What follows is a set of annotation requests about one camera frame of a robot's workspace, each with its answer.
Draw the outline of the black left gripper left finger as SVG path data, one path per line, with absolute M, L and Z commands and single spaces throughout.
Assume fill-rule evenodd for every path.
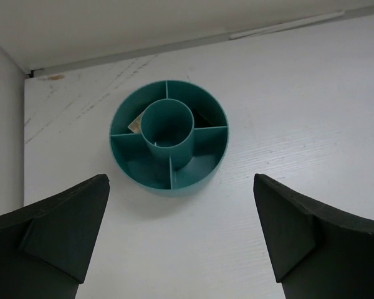
M 98 174 L 0 216 L 0 298 L 75 298 L 110 194 Z

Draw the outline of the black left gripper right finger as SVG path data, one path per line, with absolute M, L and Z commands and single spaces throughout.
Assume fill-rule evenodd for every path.
M 286 298 L 374 298 L 374 221 L 300 194 L 265 174 L 254 199 Z

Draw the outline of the beige lego brick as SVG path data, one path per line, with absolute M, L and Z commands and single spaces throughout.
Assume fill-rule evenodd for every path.
M 135 134 L 141 133 L 141 118 L 142 114 L 138 115 L 129 125 L 128 129 Z

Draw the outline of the teal divided round container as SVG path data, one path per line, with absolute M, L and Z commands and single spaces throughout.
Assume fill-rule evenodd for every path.
M 217 126 L 195 128 L 197 110 Z M 128 125 L 138 116 L 141 133 Z M 109 131 L 120 169 L 148 191 L 166 197 L 200 192 L 226 154 L 229 124 L 221 104 L 204 88 L 180 80 L 144 85 L 117 108 Z

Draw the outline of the black lego plate in container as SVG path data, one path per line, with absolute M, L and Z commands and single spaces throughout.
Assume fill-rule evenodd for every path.
M 192 113 L 194 116 L 194 127 L 195 128 L 211 128 L 211 127 L 217 126 L 217 124 L 207 119 L 199 111 L 193 110 Z

